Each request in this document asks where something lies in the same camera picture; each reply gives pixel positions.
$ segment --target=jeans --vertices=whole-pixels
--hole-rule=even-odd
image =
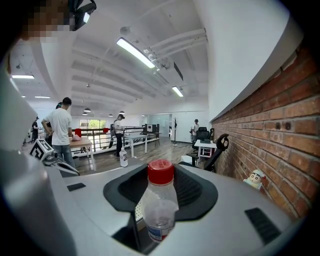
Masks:
[[[115,137],[116,137],[116,156],[120,157],[119,153],[122,147],[122,133],[116,133]]]
[[[68,165],[72,166],[73,168],[76,168],[69,145],[52,145],[52,147],[55,151],[57,151],[58,158],[61,161],[64,160]]]

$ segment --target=black rubber pad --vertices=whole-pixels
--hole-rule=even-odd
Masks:
[[[259,208],[245,210],[244,212],[265,245],[270,243],[280,235],[281,232],[279,231],[279,229]]]
[[[77,183],[77,184],[72,184],[72,185],[69,185],[69,186],[66,186],[68,188],[68,190],[71,192],[71,191],[74,191],[74,190],[79,190],[79,189],[82,189],[84,188],[86,185],[83,184],[83,183]]]

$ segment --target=person holding object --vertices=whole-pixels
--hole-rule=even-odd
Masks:
[[[52,136],[52,147],[57,151],[59,159],[61,161],[64,159],[67,164],[75,168],[69,141],[69,137],[73,136],[71,129],[72,117],[67,111],[71,103],[71,99],[65,97],[61,108],[52,111],[41,123],[49,136]],[[51,124],[52,130],[50,130],[47,123]]]
[[[119,114],[117,120],[114,121],[114,132],[116,137],[116,154],[115,156],[120,159],[120,151],[122,148],[122,135],[125,130],[123,126],[121,126],[121,120],[125,119],[123,114]]]
[[[197,141],[197,131],[199,130],[199,124],[198,124],[198,119],[194,120],[194,124],[191,128],[191,132],[192,132],[192,140],[194,141],[194,143],[196,143]]]
[[[33,121],[32,124],[32,142],[35,142],[36,139],[38,139],[38,131],[39,131],[39,127],[38,127],[38,123],[37,120],[39,119],[39,117],[36,117],[35,121]]]

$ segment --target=wooden floor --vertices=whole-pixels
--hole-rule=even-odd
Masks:
[[[131,149],[126,148],[127,155],[131,157]],[[147,153],[145,153],[145,144],[134,146],[134,156],[137,158],[129,158],[129,165],[138,163],[149,163],[156,159],[167,159],[173,164],[178,164],[181,161],[181,156],[187,153],[192,153],[193,149],[189,143],[177,143],[176,146],[169,138],[160,137],[160,145],[156,141],[147,144]],[[112,170],[120,166],[120,161],[116,159],[114,151],[105,152],[94,155],[96,172]],[[201,168],[205,161],[199,163]],[[76,168],[81,175],[96,173],[93,171],[91,158],[86,156],[80,157],[79,165]]]

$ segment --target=white t-shirt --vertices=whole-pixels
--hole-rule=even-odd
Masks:
[[[122,134],[122,130],[121,130],[121,121],[119,121],[119,120],[116,120],[115,122],[114,122],[114,132],[116,133],[116,134]]]
[[[52,135],[52,145],[64,146],[69,145],[69,128],[71,128],[72,117],[63,108],[58,108],[52,111],[47,117],[44,118],[45,121],[50,122],[53,135]]]
[[[199,124],[193,124],[192,125],[192,129],[193,129],[193,132],[192,132],[192,135],[197,135],[197,131],[199,130]]]

